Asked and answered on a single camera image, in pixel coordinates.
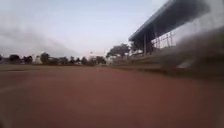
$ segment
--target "grandstand roof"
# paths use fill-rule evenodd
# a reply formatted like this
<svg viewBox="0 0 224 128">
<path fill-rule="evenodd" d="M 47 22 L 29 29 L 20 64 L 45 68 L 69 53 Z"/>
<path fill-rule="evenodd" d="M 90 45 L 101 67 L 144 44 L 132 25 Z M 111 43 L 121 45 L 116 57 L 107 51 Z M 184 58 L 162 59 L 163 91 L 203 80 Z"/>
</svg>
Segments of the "grandstand roof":
<svg viewBox="0 0 224 128">
<path fill-rule="evenodd" d="M 169 0 L 150 17 L 130 38 L 133 42 L 144 42 L 157 37 L 195 19 L 210 9 L 204 0 Z"/>
</svg>

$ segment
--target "red dirt ground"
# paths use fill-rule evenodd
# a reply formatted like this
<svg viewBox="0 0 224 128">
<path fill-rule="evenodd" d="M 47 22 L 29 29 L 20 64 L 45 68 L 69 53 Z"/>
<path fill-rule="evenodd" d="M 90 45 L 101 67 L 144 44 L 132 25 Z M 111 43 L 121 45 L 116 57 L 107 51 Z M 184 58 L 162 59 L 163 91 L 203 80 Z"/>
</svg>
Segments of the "red dirt ground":
<svg viewBox="0 0 224 128">
<path fill-rule="evenodd" d="M 100 67 L 0 72 L 5 128 L 223 128 L 224 86 Z"/>
</svg>

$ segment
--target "tree line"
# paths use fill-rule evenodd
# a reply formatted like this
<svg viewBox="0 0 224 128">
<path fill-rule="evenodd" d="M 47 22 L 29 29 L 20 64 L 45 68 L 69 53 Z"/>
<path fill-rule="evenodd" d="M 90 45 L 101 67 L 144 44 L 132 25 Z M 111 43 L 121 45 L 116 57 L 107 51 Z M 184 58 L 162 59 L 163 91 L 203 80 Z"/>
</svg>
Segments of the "tree line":
<svg viewBox="0 0 224 128">
<path fill-rule="evenodd" d="M 48 53 L 42 53 L 40 56 L 36 56 L 43 65 L 89 65 L 94 66 L 98 64 L 106 64 L 106 60 L 103 56 L 94 56 L 87 59 L 82 57 L 80 59 L 71 56 L 69 59 L 67 57 L 51 57 Z M 1 63 L 10 64 L 33 64 L 34 58 L 32 56 L 24 56 L 20 58 L 17 54 L 11 54 L 8 58 L 4 58 L 0 55 Z"/>
</svg>

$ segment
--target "sky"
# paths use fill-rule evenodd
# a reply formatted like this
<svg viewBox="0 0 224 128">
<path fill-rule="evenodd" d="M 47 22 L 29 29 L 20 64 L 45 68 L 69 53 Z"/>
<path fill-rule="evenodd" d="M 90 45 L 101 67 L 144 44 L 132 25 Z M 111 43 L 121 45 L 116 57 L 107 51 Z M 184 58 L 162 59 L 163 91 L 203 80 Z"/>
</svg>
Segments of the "sky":
<svg viewBox="0 0 224 128">
<path fill-rule="evenodd" d="M 105 55 L 114 45 L 129 43 L 128 38 L 166 1 L 0 0 L 0 27 L 10 38 L 16 35 L 11 44 L 28 40 L 32 47 L 21 45 L 15 52 L 23 49 L 24 54 L 36 54 L 51 49 L 54 53 L 69 50 L 65 55 Z"/>
</svg>

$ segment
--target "support column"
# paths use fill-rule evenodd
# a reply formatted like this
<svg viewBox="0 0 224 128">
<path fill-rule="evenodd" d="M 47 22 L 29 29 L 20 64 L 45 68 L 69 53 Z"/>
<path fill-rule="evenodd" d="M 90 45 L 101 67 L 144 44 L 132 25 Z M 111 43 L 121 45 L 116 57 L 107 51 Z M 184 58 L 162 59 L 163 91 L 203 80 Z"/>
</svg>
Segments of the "support column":
<svg viewBox="0 0 224 128">
<path fill-rule="evenodd" d="M 166 34 L 167 46 L 170 47 L 169 33 Z"/>
<path fill-rule="evenodd" d="M 157 36 L 157 31 L 156 31 L 156 27 L 153 26 L 153 30 L 154 30 L 154 34 L 155 34 L 155 47 L 158 48 L 158 36 Z"/>
<path fill-rule="evenodd" d="M 173 46 L 173 34 L 172 34 L 172 31 L 170 31 L 170 43 Z"/>
<path fill-rule="evenodd" d="M 144 35 L 144 56 L 146 56 L 146 47 L 147 47 L 147 45 L 146 45 L 146 43 L 147 43 L 147 40 L 146 40 L 146 35 Z"/>
</svg>

